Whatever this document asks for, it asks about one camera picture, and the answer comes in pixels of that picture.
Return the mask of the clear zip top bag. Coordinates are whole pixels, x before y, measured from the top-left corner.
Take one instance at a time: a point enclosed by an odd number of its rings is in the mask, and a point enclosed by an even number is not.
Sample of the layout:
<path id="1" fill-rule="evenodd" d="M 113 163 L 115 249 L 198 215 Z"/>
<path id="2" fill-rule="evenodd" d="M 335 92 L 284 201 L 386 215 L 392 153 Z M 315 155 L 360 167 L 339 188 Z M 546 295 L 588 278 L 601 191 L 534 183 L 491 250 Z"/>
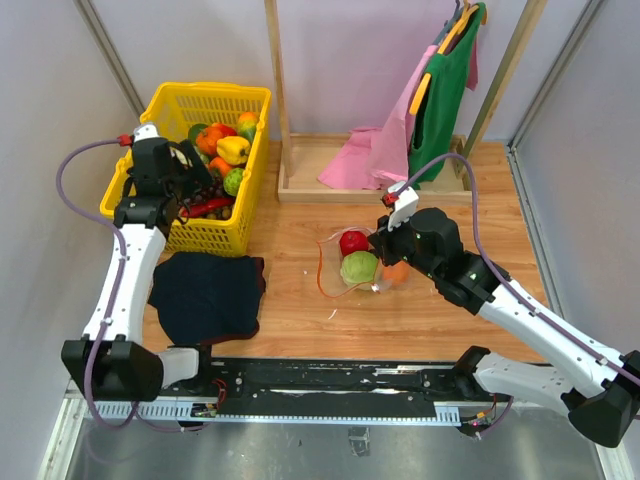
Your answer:
<path id="1" fill-rule="evenodd" d="M 373 233 L 365 227 L 347 227 L 316 242 L 316 282 L 325 297 L 339 298 L 357 290 L 381 294 L 408 286 L 409 266 L 402 261 L 385 266 L 369 242 Z"/>

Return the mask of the orange pumpkin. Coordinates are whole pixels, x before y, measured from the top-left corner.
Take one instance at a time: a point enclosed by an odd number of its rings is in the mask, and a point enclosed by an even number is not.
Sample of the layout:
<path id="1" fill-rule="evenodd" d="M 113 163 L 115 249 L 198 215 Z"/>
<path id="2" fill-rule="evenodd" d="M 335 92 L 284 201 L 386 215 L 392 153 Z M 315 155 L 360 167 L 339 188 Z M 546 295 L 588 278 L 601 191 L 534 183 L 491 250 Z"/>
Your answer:
<path id="1" fill-rule="evenodd" d="M 224 133 L 217 127 L 208 126 L 202 129 L 196 137 L 196 147 L 208 156 L 217 155 L 218 141 L 224 137 Z"/>

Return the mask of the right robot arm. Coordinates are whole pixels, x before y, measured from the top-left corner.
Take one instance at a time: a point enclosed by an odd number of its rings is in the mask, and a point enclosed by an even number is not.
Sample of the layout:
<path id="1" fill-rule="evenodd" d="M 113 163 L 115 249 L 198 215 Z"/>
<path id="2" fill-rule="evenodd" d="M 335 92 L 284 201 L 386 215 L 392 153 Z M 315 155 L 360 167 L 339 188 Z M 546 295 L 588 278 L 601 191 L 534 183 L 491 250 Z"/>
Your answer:
<path id="1" fill-rule="evenodd" d="M 516 397 L 566 417 L 600 446 L 621 443 L 639 415 L 638 351 L 623 354 L 567 323 L 506 270 L 466 250 L 456 222 L 438 208 L 401 221 L 382 216 L 369 242 L 384 265 L 412 267 L 447 302 L 505 329 L 548 363 L 521 363 L 472 346 L 452 377 L 460 397 L 474 400 L 484 392 Z"/>

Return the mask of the red apple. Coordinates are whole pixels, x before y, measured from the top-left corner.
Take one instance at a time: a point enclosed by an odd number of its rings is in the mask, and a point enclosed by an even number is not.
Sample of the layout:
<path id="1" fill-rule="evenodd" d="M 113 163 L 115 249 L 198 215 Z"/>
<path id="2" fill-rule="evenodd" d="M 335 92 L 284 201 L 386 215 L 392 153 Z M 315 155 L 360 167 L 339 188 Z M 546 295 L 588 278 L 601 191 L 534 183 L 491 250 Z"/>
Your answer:
<path id="1" fill-rule="evenodd" d="M 367 235 L 362 231 L 348 230 L 341 235 L 339 248 L 343 257 L 355 252 L 367 251 L 369 249 Z"/>

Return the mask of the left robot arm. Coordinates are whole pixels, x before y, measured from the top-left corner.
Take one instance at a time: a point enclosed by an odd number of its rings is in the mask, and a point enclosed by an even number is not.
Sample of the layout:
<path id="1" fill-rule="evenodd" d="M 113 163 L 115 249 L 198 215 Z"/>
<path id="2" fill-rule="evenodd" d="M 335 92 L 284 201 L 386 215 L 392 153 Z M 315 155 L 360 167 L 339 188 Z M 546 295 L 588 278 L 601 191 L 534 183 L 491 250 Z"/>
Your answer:
<path id="1" fill-rule="evenodd" d="M 142 323 L 153 273 L 178 216 L 182 190 L 190 176 L 175 157 L 195 159 L 187 142 L 152 133 L 121 136 L 133 165 L 114 218 L 93 215 L 65 194 L 62 173 L 56 189 L 65 205 L 106 226 L 113 236 L 112 256 L 94 313 L 78 340 L 64 342 L 61 359 L 88 403 L 150 402 L 177 382 L 190 394 L 207 393 L 214 371 L 194 346 L 153 353 L 142 345 Z"/>

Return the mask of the purple grape bunch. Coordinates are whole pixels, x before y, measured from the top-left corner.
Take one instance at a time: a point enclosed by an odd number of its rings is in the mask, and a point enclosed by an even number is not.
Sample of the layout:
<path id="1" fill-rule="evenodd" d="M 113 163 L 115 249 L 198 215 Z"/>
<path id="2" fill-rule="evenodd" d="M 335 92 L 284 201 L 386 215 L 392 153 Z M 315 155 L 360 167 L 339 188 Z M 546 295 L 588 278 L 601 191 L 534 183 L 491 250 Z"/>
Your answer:
<path id="1" fill-rule="evenodd" d="M 226 196 L 223 185 L 220 182 L 214 182 L 209 186 L 197 185 L 190 193 L 188 199 L 191 203 L 205 203 L 215 198 L 223 198 Z"/>

